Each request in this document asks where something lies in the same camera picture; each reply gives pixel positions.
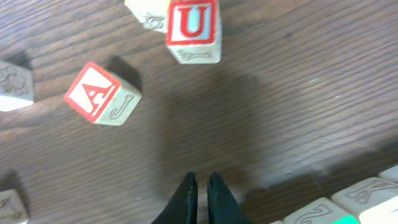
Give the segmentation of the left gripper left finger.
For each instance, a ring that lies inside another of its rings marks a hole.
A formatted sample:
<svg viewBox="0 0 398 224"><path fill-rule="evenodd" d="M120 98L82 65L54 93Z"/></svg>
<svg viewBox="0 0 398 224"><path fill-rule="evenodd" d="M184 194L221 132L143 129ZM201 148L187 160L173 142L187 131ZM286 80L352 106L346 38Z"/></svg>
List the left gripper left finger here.
<svg viewBox="0 0 398 224"><path fill-rule="evenodd" d="M168 204L151 224L197 224L198 182L188 172Z"/></svg>

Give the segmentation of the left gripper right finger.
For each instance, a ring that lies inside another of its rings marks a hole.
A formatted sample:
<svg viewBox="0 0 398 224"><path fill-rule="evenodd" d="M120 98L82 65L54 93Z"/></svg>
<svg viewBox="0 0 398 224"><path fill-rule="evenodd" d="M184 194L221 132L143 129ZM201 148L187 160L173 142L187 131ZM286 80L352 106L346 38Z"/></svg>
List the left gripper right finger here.
<svg viewBox="0 0 398 224"><path fill-rule="evenodd" d="M212 172L207 184L209 224L251 224L240 209L226 182Z"/></svg>

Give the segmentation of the green B block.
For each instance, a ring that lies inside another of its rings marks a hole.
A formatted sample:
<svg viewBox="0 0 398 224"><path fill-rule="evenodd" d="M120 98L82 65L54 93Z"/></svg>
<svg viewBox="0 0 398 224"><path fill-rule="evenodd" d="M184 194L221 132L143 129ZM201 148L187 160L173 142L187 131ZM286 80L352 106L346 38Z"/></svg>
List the green B block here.
<svg viewBox="0 0 398 224"><path fill-rule="evenodd" d="M360 221L331 200L322 197L283 219L285 224L360 224Z"/></svg>

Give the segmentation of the yellow O block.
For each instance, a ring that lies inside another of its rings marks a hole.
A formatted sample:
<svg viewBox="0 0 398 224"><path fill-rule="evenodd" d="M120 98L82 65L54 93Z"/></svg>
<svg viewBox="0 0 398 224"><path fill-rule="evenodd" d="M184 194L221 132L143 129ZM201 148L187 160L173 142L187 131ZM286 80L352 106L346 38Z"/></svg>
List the yellow O block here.
<svg viewBox="0 0 398 224"><path fill-rule="evenodd" d="M397 184L371 177L331 196L362 224L397 224Z"/></svg>

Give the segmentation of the green R block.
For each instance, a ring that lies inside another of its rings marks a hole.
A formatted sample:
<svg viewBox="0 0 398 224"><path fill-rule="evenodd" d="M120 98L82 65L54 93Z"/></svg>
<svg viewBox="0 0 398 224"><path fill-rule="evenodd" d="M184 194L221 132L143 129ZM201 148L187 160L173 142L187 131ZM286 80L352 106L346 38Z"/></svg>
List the green R block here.
<svg viewBox="0 0 398 224"><path fill-rule="evenodd" d="M398 165L380 172L379 178L398 183Z"/></svg>

